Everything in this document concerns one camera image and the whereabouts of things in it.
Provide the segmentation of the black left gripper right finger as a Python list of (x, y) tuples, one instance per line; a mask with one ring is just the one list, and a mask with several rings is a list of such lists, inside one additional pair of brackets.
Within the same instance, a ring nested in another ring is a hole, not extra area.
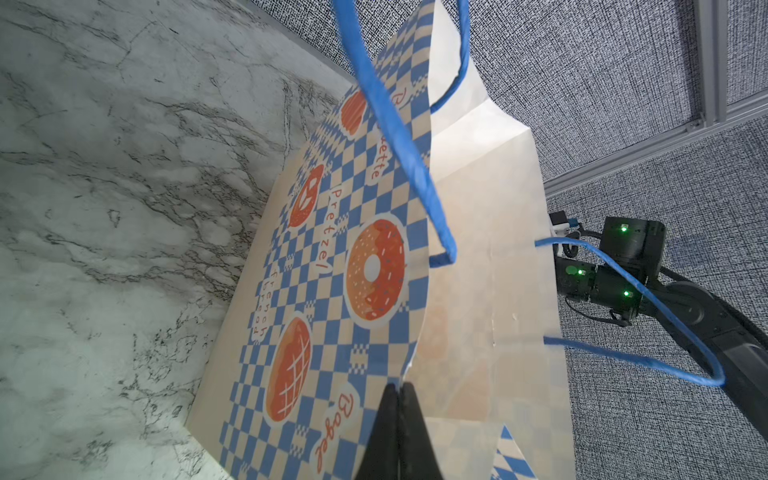
[(410, 382), (405, 382), (399, 391), (397, 419), (399, 478), (443, 480), (415, 387)]

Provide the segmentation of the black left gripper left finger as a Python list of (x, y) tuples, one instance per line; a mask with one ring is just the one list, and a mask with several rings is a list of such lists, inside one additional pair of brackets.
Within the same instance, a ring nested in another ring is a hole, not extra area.
[(356, 479), (398, 478), (399, 395), (394, 384), (385, 387)]

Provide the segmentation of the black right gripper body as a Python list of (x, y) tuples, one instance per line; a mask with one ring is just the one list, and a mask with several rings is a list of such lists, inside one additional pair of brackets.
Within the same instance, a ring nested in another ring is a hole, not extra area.
[(599, 297), (597, 289), (601, 265), (555, 256), (554, 266), (559, 295), (580, 302), (606, 305)]

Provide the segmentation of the checkered paper bag blue handles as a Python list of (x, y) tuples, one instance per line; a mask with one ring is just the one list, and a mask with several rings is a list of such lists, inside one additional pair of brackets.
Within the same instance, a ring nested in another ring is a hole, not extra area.
[(423, 1), (279, 176), (186, 421), (233, 479), (356, 479), (415, 387), (443, 479), (571, 479), (531, 131)]

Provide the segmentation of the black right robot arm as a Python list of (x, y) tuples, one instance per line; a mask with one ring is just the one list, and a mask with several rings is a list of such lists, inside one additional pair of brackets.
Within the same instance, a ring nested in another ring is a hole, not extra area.
[(609, 310), (605, 323), (628, 327), (655, 318), (761, 434), (767, 433), (767, 335), (725, 300), (662, 266), (666, 227), (608, 217), (587, 230), (562, 211), (549, 216), (557, 291), (568, 304)]

